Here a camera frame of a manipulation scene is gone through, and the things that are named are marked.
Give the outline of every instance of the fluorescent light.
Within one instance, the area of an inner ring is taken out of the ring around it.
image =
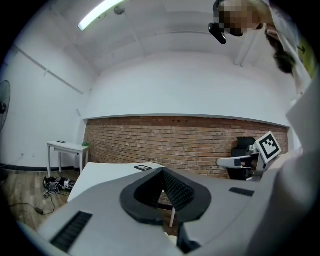
[[[94,8],[85,18],[79,23],[78,28],[84,31],[96,18],[101,14],[123,2],[124,0],[105,0]]]

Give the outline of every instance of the white ceiling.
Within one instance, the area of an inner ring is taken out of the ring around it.
[[[110,9],[104,18],[80,31],[80,21],[102,0],[56,0],[49,12],[78,53],[100,74],[122,62],[162,52],[205,52],[236,60],[246,55],[246,39],[227,34],[226,45],[208,31],[214,0],[125,0],[125,14]],[[272,49],[260,34],[246,63],[254,65]]]

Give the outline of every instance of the white table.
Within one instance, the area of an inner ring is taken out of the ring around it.
[[[85,164],[88,163],[88,157],[89,157],[89,147],[88,146],[82,146],[79,144],[74,143],[61,143],[57,141],[48,141],[46,143],[47,151],[48,151],[48,176],[51,177],[51,165],[50,165],[50,148],[54,148],[54,151],[57,151],[58,154],[58,162],[59,162],[59,172],[62,173],[62,167],[61,167],[61,153],[67,153],[67,154],[74,154],[78,155],[80,158],[80,173],[83,171],[83,157],[85,153]]]
[[[88,163],[78,180],[76,181],[70,196],[68,198],[68,202],[81,195],[86,190],[105,182],[110,182],[113,180],[117,180],[132,174],[137,174],[142,172],[141,170],[135,169],[136,166],[148,166],[151,168],[161,168],[164,167],[160,164],[153,162],[146,163]],[[170,227],[172,227],[174,218],[175,218],[176,210],[173,208]]]

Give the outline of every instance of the wall trim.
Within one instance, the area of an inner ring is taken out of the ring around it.
[[[18,165],[12,165],[12,164],[4,164],[0,163],[1,166],[0,169],[5,170],[11,170],[11,171],[25,171],[25,172],[47,172],[47,167],[30,167],[30,166],[18,166]],[[74,166],[65,166],[61,168],[62,171],[76,171],[80,172],[80,168],[75,168]],[[59,167],[51,167],[51,172],[58,172]]]
[[[242,118],[242,117],[236,117],[236,116],[210,115],[210,114],[181,114],[181,113],[120,114],[120,115],[84,117],[83,120],[96,120],[96,119],[108,119],[108,118],[130,118],[130,117],[215,118],[215,119],[228,119],[228,120],[248,121],[248,122],[255,122],[255,123],[260,123],[260,124],[266,124],[266,125],[290,128],[290,126],[288,126],[288,125],[275,123],[275,122],[267,122],[267,121],[263,121],[263,120],[255,120],[255,119]]]
[[[72,84],[68,83],[66,80],[62,79],[61,77],[59,77],[57,74],[53,73],[52,71],[50,71],[48,68],[46,68],[45,66],[43,66],[41,63],[39,63],[38,61],[36,61],[34,58],[32,58],[30,55],[28,55],[27,53],[25,53],[22,49],[20,49],[17,45],[13,44],[11,50],[15,50],[19,53],[21,53],[23,56],[25,56],[29,61],[33,62],[35,65],[37,65],[40,69],[42,69],[43,71],[45,71],[46,73],[49,73],[51,76],[53,76],[54,78],[58,79],[60,82],[62,82],[63,84],[65,84],[66,86],[70,87],[71,89],[73,89],[74,91],[76,91],[77,93],[84,95],[83,91],[79,90],[78,88],[74,87]]]

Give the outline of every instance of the white shirt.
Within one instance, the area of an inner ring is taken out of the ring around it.
[[[273,23],[275,28],[277,29],[278,37],[283,46],[283,49],[288,52],[295,60],[296,64],[292,70],[292,73],[295,81],[297,95],[301,95],[312,81],[309,72],[300,59],[299,46],[302,45],[303,36],[300,34],[297,25],[293,22],[292,18],[288,14],[279,9],[273,3],[270,3],[269,0],[261,1],[263,1],[270,8]],[[305,48],[308,48],[309,51],[313,52],[310,46],[302,46],[302,48],[304,50],[306,50]]]

